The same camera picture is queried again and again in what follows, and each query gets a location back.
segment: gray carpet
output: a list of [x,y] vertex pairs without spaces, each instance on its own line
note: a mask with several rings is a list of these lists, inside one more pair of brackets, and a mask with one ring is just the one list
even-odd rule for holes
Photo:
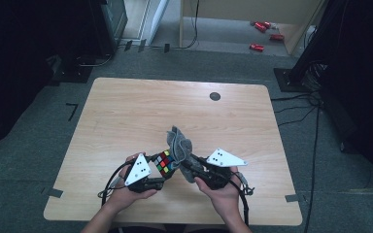
[[[88,83],[47,86],[0,141],[0,232],[79,232],[85,222],[47,221],[48,197],[41,194],[56,179],[85,99],[97,77],[216,83],[256,83],[271,98],[282,93],[273,68],[291,68],[295,58],[209,51],[146,48],[119,49],[104,66],[93,69]],[[73,106],[77,112],[69,121]],[[308,106],[306,100],[273,102],[274,110]],[[278,123],[301,119],[308,108],[276,113]],[[304,222],[300,226],[253,226],[254,232],[302,232],[309,208],[317,111],[303,121],[280,126]],[[316,191],[309,232],[373,232],[373,165],[359,154],[344,154],[325,110],[320,111]]]

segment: white triangular bracket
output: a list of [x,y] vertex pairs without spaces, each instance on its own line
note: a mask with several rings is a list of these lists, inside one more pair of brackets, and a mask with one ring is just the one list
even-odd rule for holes
[[148,165],[145,156],[141,153],[138,155],[134,165],[132,166],[132,170],[126,178],[125,185],[136,183],[151,173],[151,168]]
[[248,162],[222,149],[216,149],[207,158],[209,164],[218,167],[247,166]]

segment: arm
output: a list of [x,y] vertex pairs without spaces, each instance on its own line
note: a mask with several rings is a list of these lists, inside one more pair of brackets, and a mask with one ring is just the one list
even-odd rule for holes
[[[231,172],[238,172],[236,167],[231,168]],[[232,176],[231,180],[238,186],[240,181],[236,176]],[[200,178],[195,178],[199,190],[207,194],[211,199],[214,209],[225,222],[230,232],[251,233],[251,229],[242,220],[239,213],[239,194],[238,190],[231,184],[227,184],[224,188],[212,190]]]
[[[137,155],[138,153],[127,157],[126,161],[135,158]],[[125,175],[127,167],[128,166],[125,166],[119,172],[120,177]],[[123,180],[120,180],[119,183],[117,183],[117,187],[121,186],[124,186]],[[142,193],[136,193],[130,191],[127,187],[115,189],[105,205],[101,207],[98,213],[96,213],[92,220],[82,230],[82,233],[108,232],[117,213],[129,207],[135,201],[139,199],[147,199],[156,193],[156,190],[148,190]]]

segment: person's left hand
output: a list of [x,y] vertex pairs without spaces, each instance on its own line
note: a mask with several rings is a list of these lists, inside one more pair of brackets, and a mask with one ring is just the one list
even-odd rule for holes
[[[136,153],[134,155],[127,157],[126,161],[137,158],[138,154],[139,153]],[[155,189],[150,189],[142,193],[137,193],[129,190],[128,187],[124,187],[125,184],[123,177],[125,177],[126,171],[128,170],[129,166],[130,165],[126,165],[122,168],[122,170],[120,170],[119,176],[121,177],[121,179],[116,185],[116,188],[119,189],[114,189],[114,192],[111,194],[110,198],[105,203],[105,205],[108,205],[108,207],[111,208],[112,211],[115,213],[118,213],[121,210],[129,207],[130,205],[132,205],[132,203],[139,199],[147,199],[157,193],[157,190]]]

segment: red object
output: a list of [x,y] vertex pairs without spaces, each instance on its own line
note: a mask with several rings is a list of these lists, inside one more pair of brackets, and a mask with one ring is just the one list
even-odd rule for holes
[[271,28],[271,22],[262,22],[261,24],[264,25],[264,27],[266,27],[267,29]]
[[258,44],[251,44],[250,50],[256,50],[256,51],[263,52],[263,46],[258,45]]
[[269,37],[269,40],[283,41],[284,40],[284,35],[281,35],[281,34],[271,34],[270,37]]
[[256,22],[254,27],[262,33],[266,31],[266,27],[261,22]]

